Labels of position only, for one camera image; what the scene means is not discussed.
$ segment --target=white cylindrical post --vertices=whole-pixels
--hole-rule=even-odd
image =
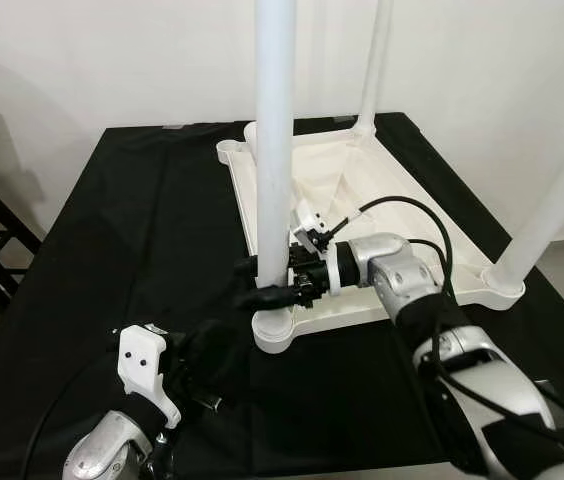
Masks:
[[[527,223],[511,240],[484,281],[505,295],[522,291],[524,278],[564,223],[564,166]]]
[[[371,50],[369,51],[369,61],[362,92],[362,105],[360,106],[358,121],[353,127],[361,135],[373,135],[375,133],[375,109],[377,108],[380,77],[386,56],[392,9],[393,0],[378,0],[373,26],[373,39],[371,40]]]
[[[260,287],[288,283],[295,10],[296,0],[257,0],[256,3],[257,284]],[[260,348],[271,353],[281,351],[279,342],[286,338],[291,341],[288,309],[257,312],[253,331]]]

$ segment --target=table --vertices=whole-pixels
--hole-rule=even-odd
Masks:
[[[492,260],[509,237],[401,113],[376,119],[380,141]],[[154,322],[188,331],[220,318],[249,342],[236,403],[206,415],[176,447],[183,478],[252,478],[445,460],[409,355],[389,322],[296,339],[269,356],[250,313],[231,308],[246,255],[228,169],[215,144],[245,122],[108,129],[0,324],[0,479],[15,478],[48,402],[113,328]],[[296,133],[348,128],[300,120]],[[538,270],[506,312],[467,315],[532,379],[564,398],[564,300]],[[94,362],[62,398],[31,478],[59,478],[68,450],[122,397],[113,358]]]

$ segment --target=white tray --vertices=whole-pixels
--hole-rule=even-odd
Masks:
[[[256,162],[253,123],[245,128],[247,142],[225,140],[217,145],[220,162],[228,165],[240,209],[242,227],[251,255],[257,254]],[[305,198],[320,213],[327,226],[334,227],[362,204],[385,195],[405,195],[428,205],[446,226],[453,245],[452,282],[461,305],[479,303],[505,310],[521,297],[504,295],[489,288],[482,272],[491,262],[464,234],[400,163],[375,138],[358,140],[351,130],[339,130],[293,138],[294,199]],[[289,212],[294,204],[289,205]],[[435,224],[410,205],[377,206],[335,237],[347,240],[375,232],[393,232],[405,238],[422,238],[442,245]],[[441,280],[437,254],[424,245],[413,245],[415,253]],[[325,295],[306,309],[292,309],[293,336],[385,319],[387,314],[371,288],[347,287],[338,297]]]

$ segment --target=white pole base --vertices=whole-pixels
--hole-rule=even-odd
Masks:
[[[497,263],[484,275],[493,288],[515,292],[564,223],[564,165]]]
[[[484,269],[480,277],[482,278],[482,281],[486,286],[500,293],[501,295],[504,296],[519,295],[520,297],[524,295],[524,291],[526,289],[526,287],[524,286],[524,282],[520,282],[520,283],[502,282],[497,278],[496,275],[493,274],[493,267],[488,267]]]
[[[251,327],[255,344],[263,352],[282,353],[293,341],[295,329],[288,308],[255,312]]]

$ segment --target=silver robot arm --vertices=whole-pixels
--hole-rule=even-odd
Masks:
[[[202,322],[189,335],[154,325],[120,332],[118,376],[125,397],[69,453],[63,480],[165,480],[175,478],[174,442],[181,421],[204,410],[217,412],[222,399],[200,387],[215,377],[239,345],[226,348],[233,332],[220,322]]]
[[[527,421],[555,428],[534,383],[482,328],[471,325],[457,306],[444,302],[440,287],[409,243],[402,239],[397,248],[395,235],[376,234],[349,245],[360,271],[358,286],[375,288],[411,348],[413,365],[426,384],[432,420],[452,462],[493,479],[564,478],[561,446],[512,425],[432,368],[432,337],[435,323],[441,322],[439,361],[455,382]]]

